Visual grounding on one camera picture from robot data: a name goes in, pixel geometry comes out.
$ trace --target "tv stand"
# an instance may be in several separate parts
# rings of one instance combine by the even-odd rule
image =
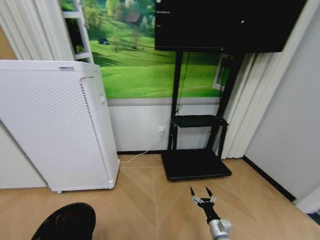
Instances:
[[[231,171],[221,160],[228,127],[228,123],[223,119],[223,114],[230,99],[244,58],[244,53],[233,54],[230,73],[216,115],[176,115],[182,58],[183,52],[177,51],[175,57],[168,147],[167,151],[161,155],[165,174],[171,181],[230,176],[232,174]],[[211,127],[206,148],[177,150],[178,127]],[[213,147],[220,128],[220,143],[218,154],[216,155],[213,152]]]

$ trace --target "air purifier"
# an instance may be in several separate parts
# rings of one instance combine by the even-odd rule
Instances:
[[[52,191],[112,189],[119,160],[98,65],[0,60],[0,119]]]

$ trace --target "landscape wallpaper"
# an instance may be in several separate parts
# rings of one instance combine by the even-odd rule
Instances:
[[[175,52],[155,50],[154,0],[84,0],[87,30],[94,63],[100,70],[108,98],[170,98],[173,91]],[[71,0],[62,0],[64,11],[73,11]],[[72,20],[67,19],[70,35]],[[72,40],[76,53],[83,51],[81,40]],[[180,87],[188,52],[183,55]],[[182,97],[219,97],[213,88],[220,56],[190,54]],[[219,84],[228,78],[222,74]]]

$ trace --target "black television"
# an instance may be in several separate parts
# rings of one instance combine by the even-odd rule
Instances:
[[[306,0],[155,0],[155,49],[281,52]]]

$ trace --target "wooden floor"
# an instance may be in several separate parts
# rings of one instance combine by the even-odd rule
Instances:
[[[132,155],[122,155],[127,161]],[[85,202],[96,212],[95,240],[210,240],[204,212],[190,197],[208,186],[215,210],[232,223],[232,240],[315,240],[320,227],[243,160],[225,160],[232,176],[170,182],[160,155],[122,164],[112,190],[56,194],[47,188],[0,190],[0,239],[27,240],[58,208]]]

